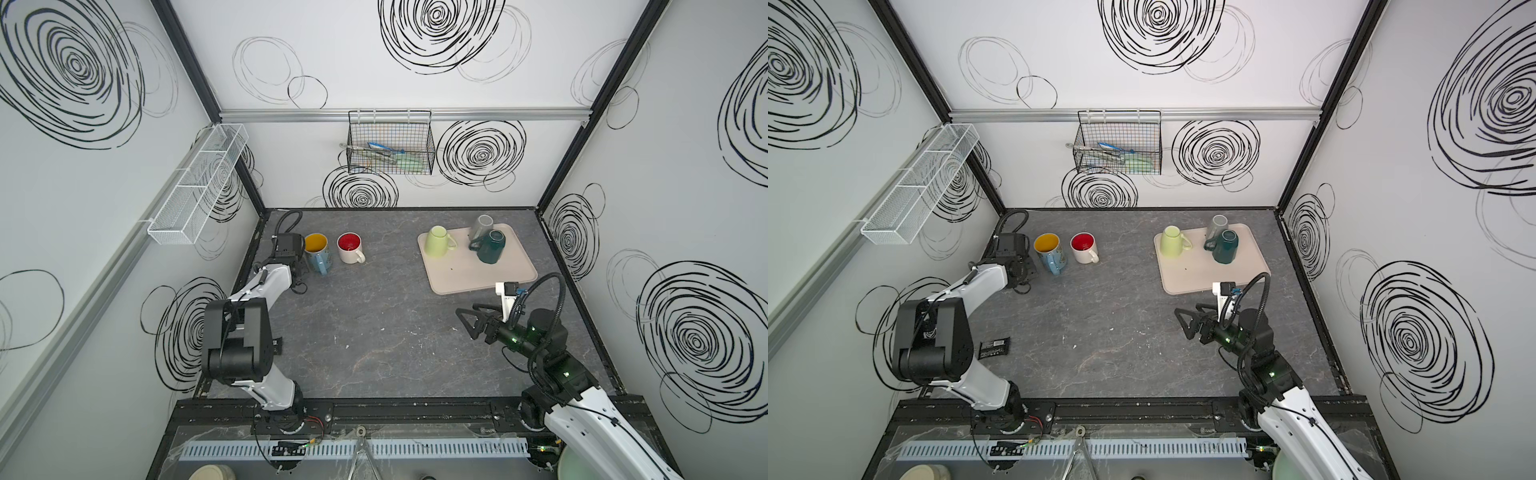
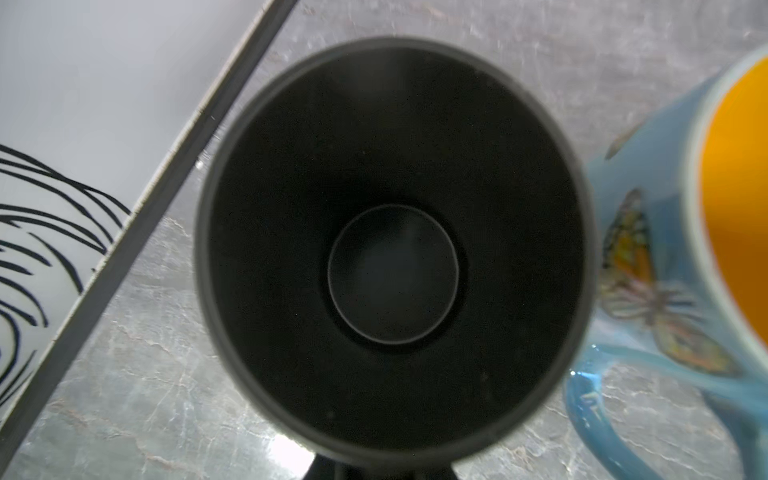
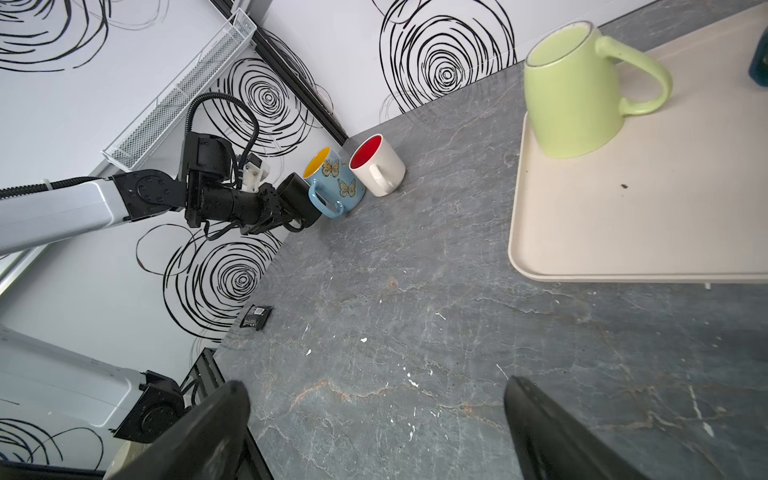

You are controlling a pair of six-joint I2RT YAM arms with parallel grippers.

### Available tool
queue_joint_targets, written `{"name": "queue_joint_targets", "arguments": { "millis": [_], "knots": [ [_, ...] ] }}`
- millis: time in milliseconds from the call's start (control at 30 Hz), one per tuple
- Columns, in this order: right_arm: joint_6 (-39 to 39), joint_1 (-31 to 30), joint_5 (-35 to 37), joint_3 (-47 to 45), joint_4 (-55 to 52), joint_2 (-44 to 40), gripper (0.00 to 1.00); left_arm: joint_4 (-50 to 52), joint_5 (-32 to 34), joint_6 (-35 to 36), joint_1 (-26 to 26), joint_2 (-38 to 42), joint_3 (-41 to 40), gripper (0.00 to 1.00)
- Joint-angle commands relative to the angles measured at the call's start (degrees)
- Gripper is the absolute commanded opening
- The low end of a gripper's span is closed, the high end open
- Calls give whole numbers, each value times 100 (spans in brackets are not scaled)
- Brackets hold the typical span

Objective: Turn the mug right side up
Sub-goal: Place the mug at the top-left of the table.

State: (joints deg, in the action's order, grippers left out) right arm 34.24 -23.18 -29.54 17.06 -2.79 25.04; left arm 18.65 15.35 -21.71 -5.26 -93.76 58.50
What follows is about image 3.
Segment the blue butterfly mug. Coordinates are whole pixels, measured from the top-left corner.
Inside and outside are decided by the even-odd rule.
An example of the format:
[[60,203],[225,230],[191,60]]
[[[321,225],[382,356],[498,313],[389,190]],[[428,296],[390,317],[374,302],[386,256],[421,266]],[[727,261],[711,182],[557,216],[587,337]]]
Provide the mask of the blue butterfly mug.
[[366,193],[366,187],[330,147],[319,151],[308,163],[303,178],[309,185],[312,205],[331,219],[354,209]]

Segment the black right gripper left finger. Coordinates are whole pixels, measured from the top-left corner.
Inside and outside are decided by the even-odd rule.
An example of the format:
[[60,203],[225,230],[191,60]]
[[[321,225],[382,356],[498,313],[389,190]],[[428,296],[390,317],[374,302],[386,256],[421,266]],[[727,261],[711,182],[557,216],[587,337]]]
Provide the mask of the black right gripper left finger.
[[111,477],[234,479],[249,415],[245,385],[228,381]]

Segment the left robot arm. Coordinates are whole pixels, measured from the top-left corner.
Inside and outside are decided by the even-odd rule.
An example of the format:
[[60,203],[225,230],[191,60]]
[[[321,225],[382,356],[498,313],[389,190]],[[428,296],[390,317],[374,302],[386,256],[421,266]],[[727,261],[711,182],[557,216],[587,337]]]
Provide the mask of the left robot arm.
[[[198,107],[222,100],[255,115],[233,95],[209,92],[187,110],[177,177],[138,170],[108,178],[76,177],[1,192],[1,252],[15,253],[91,231],[182,211],[192,228],[213,221],[256,234],[291,222],[295,214],[270,184],[246,176],[254,130],[242,154],[224,138],[193,132]],[[179,385],[152,371],[103,364],[81,354],[1,331],[1,397],[107,427],[118,439],[149,444],[188,411]]]

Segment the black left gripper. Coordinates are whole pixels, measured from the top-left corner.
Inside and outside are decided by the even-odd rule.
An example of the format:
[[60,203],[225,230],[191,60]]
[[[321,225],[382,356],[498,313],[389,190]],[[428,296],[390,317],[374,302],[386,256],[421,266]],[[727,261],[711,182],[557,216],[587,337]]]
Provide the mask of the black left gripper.
[[223,185],[203,185],[197,192],[197,226],[228,222],[244,234],[259,234],[282,225],[282,203],[272,184],[246,192]]

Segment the dark green mug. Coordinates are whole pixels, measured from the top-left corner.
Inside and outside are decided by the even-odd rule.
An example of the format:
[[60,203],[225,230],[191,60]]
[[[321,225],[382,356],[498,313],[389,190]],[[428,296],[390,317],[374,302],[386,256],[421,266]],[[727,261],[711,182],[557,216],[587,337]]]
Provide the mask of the dark green mug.
[[767,43],[760,42],[755,49],[755,53],[748,68],[749,77],[757,85],[764,88],[768,87],[767,50]]

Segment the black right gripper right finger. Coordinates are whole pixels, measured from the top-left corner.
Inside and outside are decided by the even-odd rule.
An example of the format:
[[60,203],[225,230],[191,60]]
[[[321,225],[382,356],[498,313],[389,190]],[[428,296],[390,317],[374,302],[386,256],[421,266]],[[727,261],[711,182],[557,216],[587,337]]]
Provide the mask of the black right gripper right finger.
[[504,411],[525,479],[644,479],[527,378],[512,376]]

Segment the white mug red inside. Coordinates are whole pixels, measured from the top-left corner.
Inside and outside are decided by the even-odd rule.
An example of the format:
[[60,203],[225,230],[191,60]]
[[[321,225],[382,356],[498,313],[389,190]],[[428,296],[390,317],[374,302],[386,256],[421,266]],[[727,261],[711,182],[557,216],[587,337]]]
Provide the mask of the white mug red inside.
[[349,167],[376,197],[393,193],[406,174],[405,164],[381,134],[369,137],[356,149]]

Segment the beige plastic tray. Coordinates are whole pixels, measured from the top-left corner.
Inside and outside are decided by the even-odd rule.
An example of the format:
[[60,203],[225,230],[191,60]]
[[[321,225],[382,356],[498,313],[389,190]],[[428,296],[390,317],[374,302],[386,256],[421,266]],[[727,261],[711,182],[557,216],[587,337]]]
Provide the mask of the beige plastic tray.
[[748,67],[767,28],[750,9],[652,51],[671,100],[573,159],[522,133],[508,256],[553,282],[763,283],[767,91]]

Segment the black mug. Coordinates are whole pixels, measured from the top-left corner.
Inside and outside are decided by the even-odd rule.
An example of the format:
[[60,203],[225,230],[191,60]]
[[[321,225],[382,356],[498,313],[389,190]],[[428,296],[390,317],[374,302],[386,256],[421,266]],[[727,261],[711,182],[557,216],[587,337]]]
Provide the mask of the black mug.
[[283,227],[292,233],[298,233],[311,227],[321,216],[321,212],[309,198],[309,184],[297,173],[291,173],[276,189],[283,210],[289,219]]

